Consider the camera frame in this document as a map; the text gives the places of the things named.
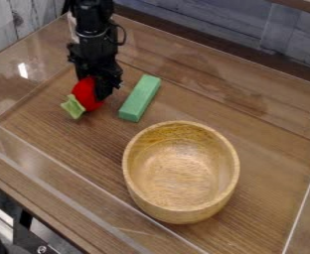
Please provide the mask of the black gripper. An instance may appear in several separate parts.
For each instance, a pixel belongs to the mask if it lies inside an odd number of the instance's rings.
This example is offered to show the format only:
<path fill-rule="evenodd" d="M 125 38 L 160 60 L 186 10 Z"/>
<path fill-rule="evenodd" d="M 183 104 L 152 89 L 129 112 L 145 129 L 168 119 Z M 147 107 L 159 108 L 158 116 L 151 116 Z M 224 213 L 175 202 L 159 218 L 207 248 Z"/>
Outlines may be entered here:
<path fill-rule="evenodd" d="M 120 88 L 123 70 L 116 63 L 117 41 L 116 31 L 97 34 L 76 32 L 77 42 L 68 44 L 69 62 L 76 66 L 77 79 L 93 77 L 93 93 L 97 101 L 103 101 L 113 89 Z"/>

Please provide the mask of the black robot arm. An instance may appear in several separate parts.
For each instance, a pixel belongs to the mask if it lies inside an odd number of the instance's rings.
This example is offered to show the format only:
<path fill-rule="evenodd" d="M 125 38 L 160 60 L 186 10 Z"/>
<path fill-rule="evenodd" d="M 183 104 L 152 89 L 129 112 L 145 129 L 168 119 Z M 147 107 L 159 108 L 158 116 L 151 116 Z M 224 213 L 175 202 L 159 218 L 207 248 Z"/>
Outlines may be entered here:
<path fill-rule="evenodd" d="M 117 40 L 121 26 L 112 20 L 112 0 L 71 0 L 69 7 L 79 42 L 68 43 L 68 60 L 76 66 L 77 79 L 92 78 L 95 99 L 103 101 L 120 88 L 123 69 L 116 55 L 127 35 Z"/>

